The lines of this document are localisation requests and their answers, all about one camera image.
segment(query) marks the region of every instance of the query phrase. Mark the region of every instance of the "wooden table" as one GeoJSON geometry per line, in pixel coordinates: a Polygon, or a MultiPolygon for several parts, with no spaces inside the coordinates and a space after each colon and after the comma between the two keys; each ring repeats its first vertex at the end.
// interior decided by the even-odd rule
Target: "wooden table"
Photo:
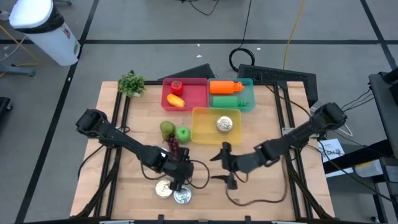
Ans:
{"type": "MultiPolygon", "coordinates": [[[[302,82],[289,82],[288,86],[290,99],[308,109],[307,97],[302,82]]],[[[131,131],[128,132],[128,135],[143,144],[167,146],[165,142],[162,142],[159,124],[168,120],[176,126],[185,125],[190,127],[192,113],[164,111],[160,106],[162,86],[148,85],[146,88],[147,91],[141,97],[131,99],[127,119],[127,126],[130,127],[131,131]]],[[[253,146],[256,144],[267,139],[280,137],[274,94],[264,86],[255,86],[254,91],[256,107],[242,115],[243,142],[240,145],[233,146],[233,154],[253,152],[253,146]]],[[[103,82],[96,108],[104,111],[109,120],[112,117],[116,93],[116,82],[103,82]]],[[[283,107],[285,105],[283,100],[281,100],[281,103],[283,107]]],[[[121,109],[119,110],[119,122],[123,112],[123,104],[121,103],[121,109]]],[[[308,116],[297,106],[292,105],[292,110],[297,126],[308,120],[308,116]]],[[[317,147],[315,140],[310,140],[309,144],[317,147]]],[[[203,161],[207,164],[211,175],[227,174],[227,171],[221,168],[221,161],[209,161],[210,158],[219,152],[221,145],[202,145],[190,142],[184,146],[190,148],[190,157],[192,159],[203,161]]],[[[85,156],[91,154],[97,147],[99,147],[98,140],[88,140],[85,156]]],[[[90,159],[82,169],[71,215],[76,215],[81,211],[97,190],[104,152],[105,150],[102,150],[90,159]]],[[[333,207],[319,152],[306,147],[302,151],[302,160],[308,189],[325,211],[333,216],[333,207]]],[[[150,177],[158,176],[158,174],[148,169],[145,169],[145,172],[150,177]]],[[[230,195],[241,203],[259,198],[277,200],[284,189],[282,172],[281,162],[268,168],[261,167],[256,169],[250,173],[249,182],[246,184],[238,183],[239,189],[231,191],[230,195]]],[[[204,184],[206,175],[205,168],[195,164],[194,184],[204,184]]],[[[172,196],[167,199],[159,198],[155,193],[156,183],[157,181],[147,180],[142,176],[137,157],[123,149],[112,218],[156,220],[158,214],[164,214],[167,220],[243,220],[245,215],[250,215],[253,220],[295,219],[290,191],[288,191],[286,199],[281,203],[255,203],[247,207],[238,207],[226,198],[224,182],[211,179],[206,188],[202,190],[192,189],[192,200],[188,205],[179,205],[172,196]]],[[[305,217],[302,194],[299,188],[297,190],[301,216],[305,217]]],[[[105,214],[107,198],[108,193],[106,192],[101,214],[105,214]]]]}

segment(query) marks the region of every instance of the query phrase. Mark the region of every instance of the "green bottle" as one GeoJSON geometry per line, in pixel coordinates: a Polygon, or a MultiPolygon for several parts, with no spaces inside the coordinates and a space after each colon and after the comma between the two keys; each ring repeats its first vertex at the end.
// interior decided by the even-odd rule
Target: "green bottle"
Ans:
{"type": "Polygon", "coordinates": [[[215,108],[239,108],[245,107],[249,103],[244,98],[236,96],[214,96],[213,107],[215,108]]]}

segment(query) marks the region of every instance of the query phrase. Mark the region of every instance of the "potted plant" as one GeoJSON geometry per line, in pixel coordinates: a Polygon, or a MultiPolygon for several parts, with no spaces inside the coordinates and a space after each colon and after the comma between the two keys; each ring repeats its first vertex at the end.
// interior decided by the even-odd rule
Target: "potted plant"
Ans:
{"type": "Polygon", "coordinates": [[[118,90],[128,97],[141,96],[145,90],[144,81],[142,76],[138,77],[134,71],[131,70],[126,75],[122,75],[122,78],[118,81],[118,90]]]}

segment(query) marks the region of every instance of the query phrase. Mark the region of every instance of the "metal can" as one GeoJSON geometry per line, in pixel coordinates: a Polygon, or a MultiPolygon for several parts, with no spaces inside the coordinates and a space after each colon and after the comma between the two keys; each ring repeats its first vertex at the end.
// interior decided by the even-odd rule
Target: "metal can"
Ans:
{"type": "Polygon", "coordinates": [[[189,201],[191,201],[191,197],[192,197],[191,189],[189,189],[186,186],[182,186],[181,191],[174,192],[174,200],[179,204],[188,203],[189,201]]]}
{"type": "Polygon", "coordinates": [[[161,198],[168,198],[173,191],[170,189],[170,181],[167,179],[161,180],[156,184],[156,194],[161,198]]]}
{"type": "Polygon", "coordinates": [[[222,133],[227,133],[232,129],[232,120],[227,116],[222,116],[217,119],[217,129],[222,133]]]}

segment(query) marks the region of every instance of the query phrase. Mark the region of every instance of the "plastic bin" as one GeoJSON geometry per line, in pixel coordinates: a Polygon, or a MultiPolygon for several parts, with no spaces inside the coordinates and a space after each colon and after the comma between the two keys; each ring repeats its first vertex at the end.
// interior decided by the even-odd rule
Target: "plastic bin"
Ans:
{"type": "Polygon", "coordinates": [[[9,20],[15,30],[24,33],[59,65],[78,61],[80,44],[52,0],[18,0],[9,20]]]}
{"type": "Polygon", "coordinates": [[[165,78],[163,79],[161,105],[166,111],[191,111],[195,107],[207,107],[208,105],[208,84],[207,78],[165,78]],[[172,106],[167,101],[167,95],[171,93],[173,81],[180,81],[183,84],[181,99],[185,102],[185,107],[178,108],[172,106]]]}
{"type": "Polygon", "coordinates": [[[235,78],[235,79],[219,79],[219,78],[210,78],[209,84],[212,80],[232,80],[234,82],[242,82],[244,85],[244,89],[239,92],[235,92],[230,95],[216,95],[211,94],[209,92],[209,107],[215,108],[213,106],[213,97],[214,96],[236,96],[238,98],[244,98],[247,102],[247,106],[237,106],[237,107],[227,107],[231,109],[239,109],[240,111],[251,111],[256,106],[256,100],[254,99],[254,87],[253,87],[253,80],[251,78],[235,78]]]}
{"type": "Polygon", "coordinates": [[[242,142],[241,111],[238,109],[194,108],[192,111],[191,139],[199,144],[219,144],[242,142]],[[232,119],[233,127],[228,133],[221,133],[216,127],[217,119],[227,116],[232,119]]]}

